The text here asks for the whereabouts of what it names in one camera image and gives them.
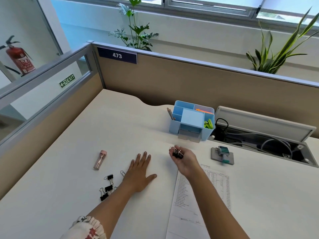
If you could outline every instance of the floral sleeve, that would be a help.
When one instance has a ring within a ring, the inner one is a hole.
[[[106,235],[94,217],[80,216],[60,239],[106,239]]]

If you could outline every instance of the desk organizer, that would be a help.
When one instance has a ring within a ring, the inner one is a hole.
[[[184,101],[175,101],[173,117],[169,126],[169,132],[178,134],[178,138],[190,140],[193,142],[206,141],[215,128],[214,109],[207,106],[201,106]],[[211,119],[214,127],[208,129],[204,127],[204,121]]]

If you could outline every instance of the beige partition panel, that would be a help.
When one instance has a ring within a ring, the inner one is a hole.
[[[102,89],[100,76],[96,74],[1,157],[0,199]]]
[[[182,100],[319,127],[319,88],[142,54],[137,65],[101,57],[99,63],[107,89],[150,105]]]

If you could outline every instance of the left hand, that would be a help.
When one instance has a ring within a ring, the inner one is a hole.
[[[138,154],[136,160],[131,161],[130,167],[123,178],[122,183],[127,185],[128,188],[132,189],[133,193],[141,192],[153,179],[157,177],[156,174],[146,177],[146,169],[150,163],[151,155],[149,154],[147,158],[146,156],[146,151],[144,152],[142,158],[141,155]]]

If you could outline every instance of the fire extinguisher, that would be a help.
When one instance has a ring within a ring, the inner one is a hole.
[[[14,47],[12,45],[14,43],[20,43],[18,41],[11,42],[13,37],[14,35],[12,35],[5,42],[7,46],[4,46],[4,47],[8,47],[8,49],[6,50],[6,53],[9,55],[9,57],[12,59],[15,65],[20,69],[22,75],[26,75],[27,73],[34,71],[35,67],[30,61],[31,57],[26,53],[26,51],[23,48]]]

